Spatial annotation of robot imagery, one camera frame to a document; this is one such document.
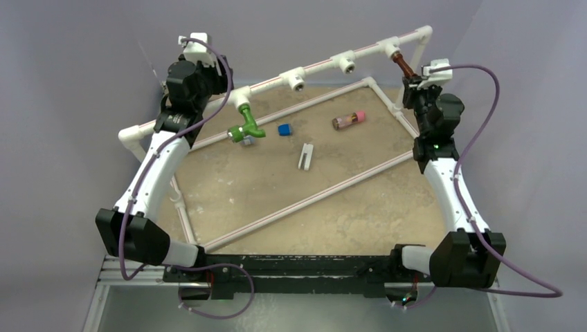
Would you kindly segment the brown faucet with blue cap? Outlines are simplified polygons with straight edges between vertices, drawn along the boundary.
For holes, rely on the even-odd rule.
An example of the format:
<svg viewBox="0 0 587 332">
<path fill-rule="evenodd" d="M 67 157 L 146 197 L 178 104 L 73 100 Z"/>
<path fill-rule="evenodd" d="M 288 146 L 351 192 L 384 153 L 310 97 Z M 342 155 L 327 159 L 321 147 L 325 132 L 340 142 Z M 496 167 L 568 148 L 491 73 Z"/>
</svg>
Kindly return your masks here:
<svg viewBox="0 0 587 332">
<path fill-rule="evenodd" d="M 398 67 L 401 69 L 403 75 L 405 78 L 412 78 L 412 77 L 417 77 L 417 74 L 414 72 L 414 70 L 410 67 L 410 65 L 406 62 L 406 60 L 404 59 L 403 54 L 400 51 L 396 51 L 394 52 L 391 56 L 390 56 L 391 60 L 396 63 L 396 65 L 398 65 Z"/>
</svg>

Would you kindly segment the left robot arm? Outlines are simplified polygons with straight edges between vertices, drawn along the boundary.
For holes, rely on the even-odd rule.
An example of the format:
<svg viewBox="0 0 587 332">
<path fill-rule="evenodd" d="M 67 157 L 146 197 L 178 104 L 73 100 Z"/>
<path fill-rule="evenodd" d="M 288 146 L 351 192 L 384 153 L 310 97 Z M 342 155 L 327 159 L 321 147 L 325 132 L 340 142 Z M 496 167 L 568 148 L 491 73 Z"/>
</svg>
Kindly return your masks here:
<svg viewBox="0 0 587 332">
<path fill-rule="evenodd" d="M 185 56 L 168 68 L 168 94 L 161 100 L 149 150 L 127 191 L 112 209 L 100 209 L 96 225 L 109 255 L 152 266 L 179 266 L 190 283 L 206 276 L 206 264 L 198 259 L 199 246 L 171 239 L 155 219 L 171 180 L 200 129 L 211 96 L 232 89 L 233 70 L 225 56 L 217 65 L 204 66 Z"/>
</svg>

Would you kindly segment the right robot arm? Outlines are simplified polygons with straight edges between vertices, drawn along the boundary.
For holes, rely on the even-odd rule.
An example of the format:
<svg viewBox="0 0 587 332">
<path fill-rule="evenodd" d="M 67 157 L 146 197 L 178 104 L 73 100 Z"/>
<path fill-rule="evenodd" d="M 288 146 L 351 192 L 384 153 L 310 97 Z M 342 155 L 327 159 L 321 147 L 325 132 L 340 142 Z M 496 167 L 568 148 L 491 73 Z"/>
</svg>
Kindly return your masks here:
<svg viewBox="0 0 587 332">
<path fill-rule="evenodd" d="M 456 169 L 460 155 L 453 133 L 464 104 L 456 95 L 443 93 L 416 75 L 405 77 L 404 107 L 413 110 L 419 133 L 414 139 L 413 158 L 440 204 L 447 234 L 435 249 L 421 245 L 397 245 L 388 271 L 404 282 L 415 271 L 428 275 L 437 287 L 489 288 L 500 262 L 493 251 L 503 254 L 506 240 L 492 232 L 479 215 Z"/>
</svg>

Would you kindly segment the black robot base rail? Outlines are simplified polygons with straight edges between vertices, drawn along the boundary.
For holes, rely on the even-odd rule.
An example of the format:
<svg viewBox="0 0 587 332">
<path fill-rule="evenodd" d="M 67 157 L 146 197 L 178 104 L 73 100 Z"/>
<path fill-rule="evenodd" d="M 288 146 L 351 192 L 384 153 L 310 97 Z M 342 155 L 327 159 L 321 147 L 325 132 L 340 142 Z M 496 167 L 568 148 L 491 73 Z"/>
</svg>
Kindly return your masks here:
<svg viewBox="0 0 587 332">
<path fill-rule="evenodd" d="M 405 289 L 426 281 L 401 267 L 399 255 L 226 255 L 208 254 L 205 271 L 166 268 L 163 281 L 211 287 L 213 299 L 237 293 L 337 294 L 385 297 L 393 285 Z"/>
</svg>

